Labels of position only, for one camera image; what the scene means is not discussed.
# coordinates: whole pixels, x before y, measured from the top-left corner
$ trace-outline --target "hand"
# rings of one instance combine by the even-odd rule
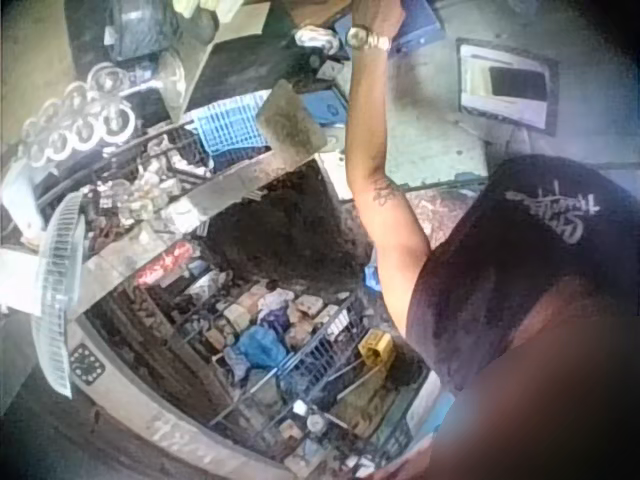
[[[400,0],[354,0],[352,12],[354,26],[388,38],[396,36],[405,17]]]

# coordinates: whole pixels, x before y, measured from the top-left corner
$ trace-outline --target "white cloth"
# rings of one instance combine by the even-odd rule
[[[269,312],[286,307],[294,298],[296,298],[296,296],[293,292],[283,290],[281,288],[277,288],[273,292],[267,293],[258,301],[258,308],[260,309],[260,313],[258,313],[258,320],[262,320],[262,318]]]

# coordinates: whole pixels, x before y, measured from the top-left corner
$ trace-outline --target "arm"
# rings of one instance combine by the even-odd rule
[[[404,12],[400,0],[357,0],[354,25],[393,38]],[[347,180],[362,223],[378,251],[382,294],[402,334],[429,240],[404,194],[385,174],[387,53],[355,52],[347,125]]]

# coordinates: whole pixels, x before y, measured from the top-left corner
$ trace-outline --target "watch face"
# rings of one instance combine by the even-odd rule
[[[351,48],[362,49],[367,45],[369,40],[369,32],[364,28],[353,27],[347,33],[347,44]]]
[[[92,385],[105,371],[104,364],[84,343],[69,356],[71,371],[86,385]]]

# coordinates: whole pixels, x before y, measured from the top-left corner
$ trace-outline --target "white fan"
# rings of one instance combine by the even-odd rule
[[[69,398],[66,327],[67,312],[80,290],[85,235],[81,202],[82,193],[67,195],[51,218],[40,248],[41,316],[31,322],[40,367],[51,387]]]

